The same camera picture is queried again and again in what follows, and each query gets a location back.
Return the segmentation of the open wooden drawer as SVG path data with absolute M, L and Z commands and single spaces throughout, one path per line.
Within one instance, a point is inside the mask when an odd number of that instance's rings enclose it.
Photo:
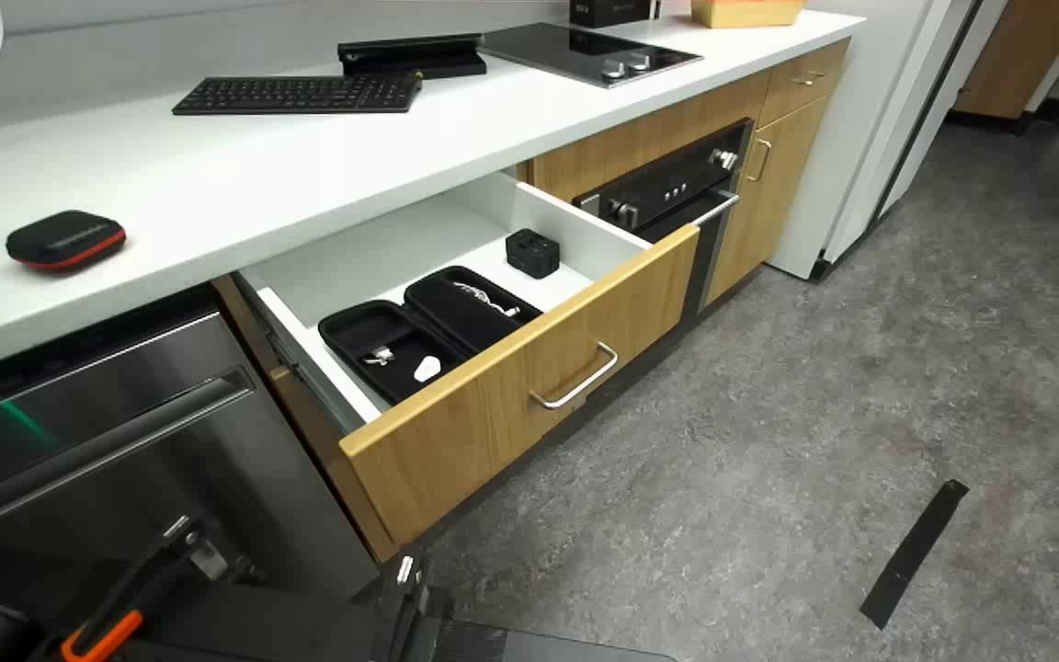
M 520 229 L 562 248 L 562 265 L 535 280 L 506 263 Z M 419 538 L 604 382 L 679 323 L 699 231 L 682 227 L 652 245 L 503 173 L 403 205 L 323 239 L 238 269 L 233 281 L 282 363 L 336 433 L 315 442 L 321 465 L 370 551 L 387 560 Z M 393 299 L 445 267 L 473 269 L 541 310 L 400 404 L 388 404 L 318 334 L 330 314 Z M 558 395 L 602 364 L 621 364 L 563 410 Z

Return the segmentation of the small wooden drawer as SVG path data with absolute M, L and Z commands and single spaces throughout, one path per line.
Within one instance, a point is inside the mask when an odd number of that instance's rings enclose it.
M 850 38 L 828 43 L 770 68 L 768 95 L 757 126 L 768 126 L 831 94 L 841 78 L 849 44 Z

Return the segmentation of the open black zip case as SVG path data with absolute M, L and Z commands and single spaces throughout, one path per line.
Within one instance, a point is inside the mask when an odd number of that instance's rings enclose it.
M 383 401 L 399 404 L 538 317 L 538 307 L 473 269 L 446 267 L 408 285 L 400 302 L 371 299 L 328 315 L 318 334 Z M 379 345 L 393 348 L 396 362 L 362 363 Z M 428 355 L 439 357 L 442 372 L 417 382 L 413 371 Z

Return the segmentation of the black cube adapter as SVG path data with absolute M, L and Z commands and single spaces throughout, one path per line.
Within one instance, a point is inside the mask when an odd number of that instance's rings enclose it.
M 553 275 L 562 265 L 562 248 L 555 240 L 530 229 L 520 229 L 505 239 L 506 263 L 535 280 Z

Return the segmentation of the black oven door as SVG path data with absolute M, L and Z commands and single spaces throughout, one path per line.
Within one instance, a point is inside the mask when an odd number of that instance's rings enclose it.
M 742 118 L 730 126 L 669 154 L 658 156 L 609 183 L 577 194 L 572 200 L 587 213 L 612 223 L 652 245 L 668 237 L 697 217 L 703 207 L 695 200 L 706 191 L 724 189 L 738 193 L 741 168 L 754 130 L 752 118 Z M 714 148 L 739 154 L 732 171 L 710 163 Z M 708 305 L 708 285 L 724 239 L 731 210 L 698 229 L 690 278 L 682 320 L 701 314 Z

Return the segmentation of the wooden cabinet door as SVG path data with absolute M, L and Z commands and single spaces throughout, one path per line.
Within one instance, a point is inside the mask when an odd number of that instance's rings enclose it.
M 829 99 L 818 99 L 754 131 L 738 191 L 741 199 L 731 209 L 722 250 L 708 285 L 708 304 L 736 289 L 776 252 Z M 754 166 L 752 148 L 756 138 L 773 143 L 773 155 L 760 183 L 749 183 L 746 175 Z

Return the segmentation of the black glass cooktop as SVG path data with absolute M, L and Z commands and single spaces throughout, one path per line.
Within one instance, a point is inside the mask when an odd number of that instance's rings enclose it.
M 702 59 L 702 56 L 689 51 L 666 49 L 600 34 L 593 30 L 545 24 L 545 22 L 487 32 L 484 34 L 484 44 L 479 47 L 479 51 L 508 62 L 525 64 L 535 70 L 561 75 L 572 80 L 584 80 L 586 84 L 605 89 L 671 71 L 685 64 L 700 62 Z M 646 51 L 651 54 L 653 71 L 634 78 L 627 72 L 621 80 L 602 78 L 602 66 L 605 60 L 623 62 L 631 51 Z

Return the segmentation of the black folded stand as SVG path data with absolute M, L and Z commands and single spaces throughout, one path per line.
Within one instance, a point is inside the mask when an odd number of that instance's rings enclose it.
M 342 74 L 420 75 L 426 80 L 484 75 L 487 62 L 479 54 L 482 33 L 429 35 L 393 40 L 365 40 L 337 44 Z

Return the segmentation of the black box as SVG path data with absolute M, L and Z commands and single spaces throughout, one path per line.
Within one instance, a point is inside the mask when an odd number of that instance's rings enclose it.
M 653 17 L 656 0 L 568 0 L 568 22 L 602 29 L 634 24 Z

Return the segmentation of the black keyboard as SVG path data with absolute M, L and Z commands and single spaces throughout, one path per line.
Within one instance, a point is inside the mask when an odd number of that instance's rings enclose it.
M 419 74 L 215 76 L 195 86 L 173 117 L 341 117 L 406 113 L 423 89 Z

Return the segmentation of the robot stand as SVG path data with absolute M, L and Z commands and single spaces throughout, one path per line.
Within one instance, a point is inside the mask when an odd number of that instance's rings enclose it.
M 205 589 L 155 607 L 101 656 L 66 656 L 75 622 L 44 622 L 0 603 L 0 662 L 674 662 L 674 658 L 417 612 L 393 632 L 366 606 L 247 586 Z

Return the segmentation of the yellow box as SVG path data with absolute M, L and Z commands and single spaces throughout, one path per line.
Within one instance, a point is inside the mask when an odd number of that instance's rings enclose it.
M 690 0 L 690 16 L 708 29 L 789 26 L 807 0 Z

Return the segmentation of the white refrigerator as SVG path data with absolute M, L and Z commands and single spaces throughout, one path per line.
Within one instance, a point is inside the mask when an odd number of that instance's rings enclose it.
M 877 222 L 917 122 L 982 0 L 808 0 L 860 17 L 771 267 L 812 280 Z

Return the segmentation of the black strip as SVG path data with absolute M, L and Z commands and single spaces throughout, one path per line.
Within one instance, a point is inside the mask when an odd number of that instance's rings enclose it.
M 917 571 L 932 552 L 933 545 L 938 543 L 968 493 L 970 487 L 958 479 L 949 479 L 929 500 L 916 523 L 909 529 L 859 608 L 861 615 L 869 620 L 875 628 L 883 630 L 887 627 L 896 607 L 904 597 L 909 583 L 916 577 Z

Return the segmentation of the black clamp with orange grip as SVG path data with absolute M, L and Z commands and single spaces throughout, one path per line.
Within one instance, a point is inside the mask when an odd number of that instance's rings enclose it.
M 182 515 L 156 535 L 88 619 L 62 638 L 62 662 L 109 662 L 182 582 L 228 578 L 233 565 L 214 541 L 220 531 L 213 517 Z

